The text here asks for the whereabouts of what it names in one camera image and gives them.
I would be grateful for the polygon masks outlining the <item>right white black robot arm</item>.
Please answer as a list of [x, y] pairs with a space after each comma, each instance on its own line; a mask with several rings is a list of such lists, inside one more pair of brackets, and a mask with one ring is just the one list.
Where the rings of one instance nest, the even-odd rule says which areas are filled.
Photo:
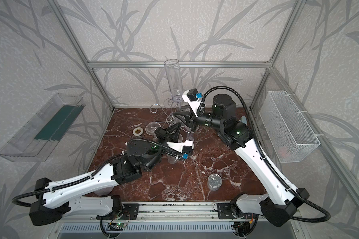
[[236, 118], [236, 103], [232, 97], [227, 94], [214, 96], [210, 112], [204, 110], [204, 96], [196, 89], [185, 91], [182, 99], [189, 104], [190, 112], [176, 112], [175, 116], [192, 130], [198, 126], [214, 128], [223, 143], [250, 167], [266, 190], [263, 195], [237, 195], [231, 201], [233, 214], [238, 218], [248, 213], [261, 215], [276, 227], [289, 220], [302, 221], [295, 213], [306, 203], [309, 193], [297, 188], [268, 159], [255, 131]]

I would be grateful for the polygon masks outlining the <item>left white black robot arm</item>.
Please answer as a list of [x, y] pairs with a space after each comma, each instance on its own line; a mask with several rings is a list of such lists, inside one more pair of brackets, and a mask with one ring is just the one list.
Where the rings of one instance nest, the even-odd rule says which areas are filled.
[[29, 217], [35, 226], [80, 214], [113, 218], [123, 211], [118, 197], [90, 198], [86, 194], [113, 189], [141, 178], [142, 172], [151, 170], [165, 154], [177, 160], [191, 156], [193, 141], [178, 141], [180, 123], [166, 129], [158, 128], [155, 134], [156, 141], [143, 137], [130, 139], [126, 151], [110, 157], [91, 172], [61, 181], [42, 178], [36, 182], [33, 192], [15, 196], [12, 203], [29, 208]]

